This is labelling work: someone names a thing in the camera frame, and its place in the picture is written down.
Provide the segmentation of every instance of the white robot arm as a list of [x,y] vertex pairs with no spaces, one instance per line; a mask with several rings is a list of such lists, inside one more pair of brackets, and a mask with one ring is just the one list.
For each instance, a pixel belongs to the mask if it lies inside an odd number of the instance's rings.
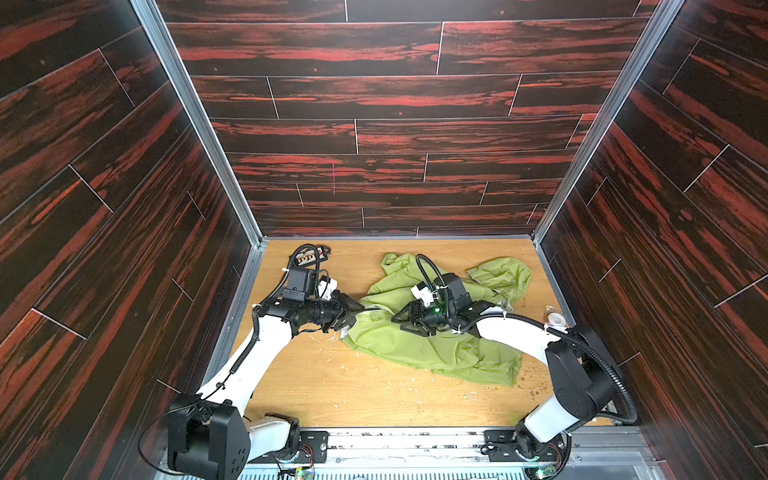
[[[243,416],[271,362],[300,333],[302,325],[315,323],[324,332],[341,330],[352,325],[362,310],[336,289],[335,280],[319,276],[319,262],[328,254],[330,248],[325,246],[297,249],[278,287],[253,306],[254,329],[227,364],[195,396],[177,397],[167,412],[171,468],[207,480],[234,480],[248,461],[261,455],[275,452],[290,457],[296,453],[295,442],[291,442],[298,435],[295,419],[267,414],[252,422]],[[472,303],[458,277],[452,273],[437,277],[438,286],[429,282],[415,287],[417,300],[393,316],[401,329],[423,336],[444,328],[474,332],[519,349],[550,369],[554,394],[515,427],[515,447],[523,459],[537,458],[556,435],[576,429],[598,414],[607,415],[601,410],[616,391],[630,417],[636,415],[628,393],[624,395],[618,367],[590,329],[566,330],[564,325],[541,324],[487,302]],[[634,418],[621,420],[633,422]],[[493,448],[487,444],[483,452]]]

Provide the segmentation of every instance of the black mounting plate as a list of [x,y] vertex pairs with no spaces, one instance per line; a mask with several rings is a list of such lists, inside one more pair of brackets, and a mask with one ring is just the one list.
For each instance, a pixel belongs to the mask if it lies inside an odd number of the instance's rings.
[[[299,432],[299,445],[307,445],[312,450],[313,463],[325,463],[328,458],[328,432],[323,430],[302,430]],[[274,463],[275,459],[269,453],[254,458],[248,463]],[[309,465],[310,456],[302,449],[295,460],[290,462],[294,465]]]

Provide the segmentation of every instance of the dark red wood panel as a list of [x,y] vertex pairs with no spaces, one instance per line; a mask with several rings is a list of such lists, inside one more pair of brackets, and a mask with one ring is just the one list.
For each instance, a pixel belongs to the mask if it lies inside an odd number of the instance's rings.
[[302,202],[307,207],[479,205],[484,189],[484,183],[449,182],[299,185]]
[[482,197],[483,205],[532,204],[548,202],[560,185],[560,178],[540,180],[507,180],[488,182]]
[[614,86],[618,71],[525,74],[510,115],[597,113]]
[[209,117],[277,118],[266,77],[192,77]]
[[481,154],[430,154],[425,181],[494,181],[560,178],[576,150]]
[[682,271],[710,304],[717,305],[764,273],[616,125],[609,129],[595,160],[674,259],[670,266]]
[[291,183],[240,182],[245,199],[251,208],[255,207],[303,207],[299,185]]
[[568,141],[568,148],[579,148],[581,146],[581,142],[584,141],[587,133],[589,133],[595,117],[596,114],[583,114],[581,116],[581,120],[576,125],[573,134],[571,134],[571,139]]
[[109,472],[105,472],[104,478],[109,480],[122,478],[151,480],[157,474],[139,457],[136,448],[138,437],[147,429],[147,434],[141,444],[141,451],[147,458],[160,458],[167,446],[168,431],[165,422],[159,421],[154,424],[152,422],[162,412],[167,412],[170,409],[170,404],[178,394],[154,380],[151,381],[151,388],[152,391],[144,406],[144,411],[141,413],[132,435],[130,437],[128,435],[123,436],[120,440],[120,447],[123,447],[122,455],[118,457],[119,463],[115,467],[113,475],[109,476]]
[[642,81],[636,83],[614,121],[681,190],[726,146]]
[[[102,407],[113,403],[108,401],[111,390],[147,326],[157,326],[156,308],[163,304],[164,291],[172,284],[172,274],[186,256],[187,239],[201,224],[202,217],[189,198],[182,199],[181,203],[174,202],[176,207],[166,206],[170,210],[168,222],[124,281],[117,296],[110,298],[111,305],[89,332],[88,341],[77,359],[40,414],[28,425],[11,458],[0,467],[3,474],[22,478],[60,478],[63,473],[60,471],[75,459]],[[158,210],[164,209],[162,204],[155,206]],[[106,270],[106,265],[106,261],[102,262],[102,270]],[[119,280],[125,278],[124,273],[118,277]],[[90,280],[90,286],[97,284],[100,287],[91,288],[91,291],[96,290],[101,295],[108,293],[109,283],[100,281],[95,274]],[[86,318],[91,315],[90,311],[85,314]],[[87,325],[87,320],[78,319],[74,324]],[[41,457],[49,462],[36,461]]]
[[275,237],[415,237],[416,227],[368,228],[368,227],[270,227],[265,235]]
[[768,271],[768,171],[728,147],[686,195]]
[[225,151],[260,154],[354,154],[355,125],[333,120],[232,120],[211,123]]
[[621,70],[646,21],[449,22],[439,73]]
[[200,209],[203,217],[208,218],[217,208],[222,197],[226,197],[227,194],[224,192],[221,180],[219,180],[213,165],[207,159],[203,163],[205,165],[200,166],[187,192],[192,197],[195,206]]
[[67,168],[0,223],[0,338],[5,338],[109,218]]
[[754,352],[766,358],[768,345],[768,279],[761,280],[755,286],[744,290],[723,305],[717,307],[717,312],[747,341]]
[[0,465],[37,415],[84,340],[34,310],[0,343]]
[[361,207],[252,207],[259,227],[364,227]]
[[437,68],[441,24],[172,23],[168,28],[192,75],[430,75]]
[[656,7],[659,6],[661,0],[640,0],[637,4],[637,9],[634,12],[636,17],[650,17]]
[[504,117],[520,75],[271,78],[280,118]]
[[581,195],[581,199],[588,205],[592,197],[600,190],[600,186],[605,181],[606,175],[597,161],[587,163],[584,173],[576,181],[576,191]]
[[136,105],[168,81],[143,27],[105,45],[101,52]]
[[640,79],[660,94],[664,93],[698,41],[696,35],[672,24],[650,57]]
[[158,374],[160,380],[187,394],[193,395],[202,385],[240,281],[237,272],[227,262],[236,247],[233,239],[227,235],[184,320],[182,329],[196,334],[177,337],[172,349],[172,361],[166,362]]
[[4,3],[0,6],[0,71],[4,72],[0,98],[138,26],[125,0]]
[[535,204],[363,208],[366,227],[525,225]]
[[166,82],[72,166],[116,210],[189,123],[174,88]]
[[420,182],[425,155],[227,154],[240,182]]
[[187,130],[160,167],[63,272],[37,307],[89,336],[120,291],[125,275],[149,251],[155,237],[170,221],[174,206],[185,198],[191,178],[207,161],[203,155],[194,132]]
[[494,225],[493,227],[421,227],[419,237],[450,237],[460,235],[530,235],[535,224]]
[[700,41],[664,96],[768,168],[768,68]]
[[344,22],[343,0],[157,0],[166,22]]
[[715,478],[731,465],[754,464],[749,442],[765,442],[768,432],[768,415],[761,407],[768,396],[765,359],[755,357],[745,346],[749,342],[740,338],[744,333],[726,324],[689,285],[611,180],[590,209],[641,286],[647,304],[659,313],[658,323],[653,317],[642,319],[647,340],[634,341],[641,352],[653,352],[646,360],[659,369],[658,379],[680,417],[690,423],[695,442],[716,458],[714,453],[723,451],[722,439],[730,439],[729,460],[718,462],[722,470]]
[[1,99],[0,218],[132,108],[98,51]]
[[537,20],[631,16],[635,0],[346,0],[350,22]]
[[768,67],[768,9],[750,0],[686,2],[675,24],[694,35]]
[[64,478],[102,478],[114,472],[129,443],[145,406],[151,397],[154,379],[174,354],[171,349],[177,336],[187,336],[181,330],[192,301],[174,283],[169,283],[162,300],[149,319],[123,371],[114,383],[104,408],[98,413],[88,436],[72,460]]
[[197,235],[187,238],[190,243],[188,253],[174,274],[174,280],[193,299],[197,297],[211,264],[227,239],[231,217],[234,217],[229,212],[230,208],[229,199],[219,197],[216,207],[205,216]]
[[452,153],[565,148],[578,115],[357,122],[360,153]]

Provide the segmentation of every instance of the crumpled fabric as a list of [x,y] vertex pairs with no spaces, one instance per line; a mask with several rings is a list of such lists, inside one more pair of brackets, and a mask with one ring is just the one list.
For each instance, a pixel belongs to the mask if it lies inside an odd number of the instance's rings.
[[[437,332],[422,337],[404,332],[390,319],[414,300],[411,287],[424,281],[415,256],[387,253],[382,259],[386,276],[360,299],[367,309],[358,313],[343,342],[349,348],[437,375],[469,382],[513,386],[520,370],[521,353],[510,346],[469,334]],[[425,271],[434,279],[429,265]],[[528,289],[531,269],[511,257],[489,260],[467,271],[462,279],[473,301],[487,300],[511,311],[511,305]]]

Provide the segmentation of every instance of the aluminum corner post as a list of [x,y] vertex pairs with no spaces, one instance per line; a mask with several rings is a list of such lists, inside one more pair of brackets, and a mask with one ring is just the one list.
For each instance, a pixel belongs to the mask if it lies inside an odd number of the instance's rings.
[[661,43],[661,39],[667,33],[670,25],[672,25],[672,21],[677,16],[683,3],[684,0],[661,0],[661,3],[656,7],[654,14],[650,17],[646,28],[630,53],[627,63],[624,64],[624,68],[616,79],[614,87],[598,112],[597,118],[595,118],[587,136],[576,151],[571,167],[560,183],[560,187],[554,192],[549,208],[545,211],[541,221],[534,229],[533,242],[535,245],[541,244],[552,222],[554,222],[554,219],[560,213],[560,209],[565,205],[565,201],[576,186],[576,182],[587,167],[592,155],[598,149],[600,142],[608,132],[608,128],[613,123],[614,118],[616,118],[624,101],[629,97],[634,84],[637,83],[637,79],[640,78],[640,74],[643,73],[645,66],[648,65],[651,55],[654,54],[659,43]]
[[259,230],[256,219],[253,217],[253,212],[248,207],[243,190],[237,183],[235,173],[232,171],[230,162],[224,154],[214,127],[210,124],[210,119],[205,113],[203,103],[200,101],[200,97],[197,96],[187,68],[184,67],[184,63],[181,61],[179,51],[170,36],[168,27],[165,25],[160,9],[157,8],[154,0],[130,0],[130,2],[170,79],[170,84],[173,85],[181,100],[181,104],[184,106],[184,110],[189,115],[192,128],[197,132],[197,136],[200,138],[200,142],[203,144],[203,148],[221,180],[224,191],[235,208],[243,229],[245,229],[251,246],[258,247],[262,243],[263,238],[261,230]]

